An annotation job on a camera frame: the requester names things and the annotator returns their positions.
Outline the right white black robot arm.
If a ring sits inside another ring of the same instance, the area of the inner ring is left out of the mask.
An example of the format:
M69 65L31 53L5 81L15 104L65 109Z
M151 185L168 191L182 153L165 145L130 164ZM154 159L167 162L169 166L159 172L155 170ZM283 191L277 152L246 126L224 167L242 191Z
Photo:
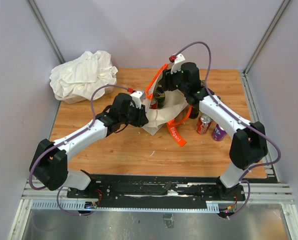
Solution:
M175 73L164 69L160 84L164 91L180 91L190 106L211 117L230 136L231 163L217 178L215 188L219 199L229 199L247 169L268 154L264 125L239 116L202 85L199 69L193 62L183 63Z

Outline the red cola can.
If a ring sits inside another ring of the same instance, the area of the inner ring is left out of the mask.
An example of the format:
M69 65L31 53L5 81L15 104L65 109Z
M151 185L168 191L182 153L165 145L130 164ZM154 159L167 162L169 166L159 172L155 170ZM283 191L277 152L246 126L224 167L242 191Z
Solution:
M197 120L197 124L195 127L196 132L200 135L204 135L208 131L211 123L212 118L207 114L202 114Z

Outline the canvas tote bag orange handles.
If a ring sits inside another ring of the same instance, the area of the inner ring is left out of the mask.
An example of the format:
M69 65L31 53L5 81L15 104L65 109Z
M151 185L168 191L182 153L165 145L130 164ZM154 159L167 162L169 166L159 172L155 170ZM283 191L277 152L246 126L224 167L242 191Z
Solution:
M154 90L158 81L162 78L163 70L172 68L171 63L164 64L153 77L152 81L146 87L145 100L143 104L146 106L146 117L148 123L142 128L152 136L164 125L179 146L184 146L187 142L178 133L176 126L184 123L190 116L192 107L188 105L184 95L179 91L167 91L165 93L165 104L160 109L151 109L151 101L154 99Z

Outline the cola glass bottle red cap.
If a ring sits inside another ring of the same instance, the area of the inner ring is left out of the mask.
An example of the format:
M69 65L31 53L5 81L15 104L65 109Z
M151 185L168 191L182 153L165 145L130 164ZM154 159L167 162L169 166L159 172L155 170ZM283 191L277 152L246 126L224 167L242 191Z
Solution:
M189 114L189 118L190 119L196 119L196 118L198 118L199 114L200 114L200 111L192 106L190 114Z

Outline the purple soda can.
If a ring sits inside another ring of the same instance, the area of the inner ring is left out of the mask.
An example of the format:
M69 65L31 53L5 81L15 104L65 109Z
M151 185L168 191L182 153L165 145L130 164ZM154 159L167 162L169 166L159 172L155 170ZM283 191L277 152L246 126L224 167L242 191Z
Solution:
M211 137L218 142L222 141L226 135L227 132L219 124L215 125L215 128L211 133Z

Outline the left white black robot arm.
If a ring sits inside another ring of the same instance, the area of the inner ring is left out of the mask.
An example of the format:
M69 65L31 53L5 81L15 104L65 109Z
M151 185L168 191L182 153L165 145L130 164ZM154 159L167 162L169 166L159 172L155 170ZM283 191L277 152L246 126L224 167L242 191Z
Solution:
M141 90L131 94L119 93L111 105L82 128L54 141L40 141L29 168L31 188L37 188L32 182L36 177L50 191L68 187L77 189L85 198L92 197L96 193L96 185L91 175L84 170L69 169L68 162L89 145L117 134L129 125L146 125L149 120L143 103L145 98Z

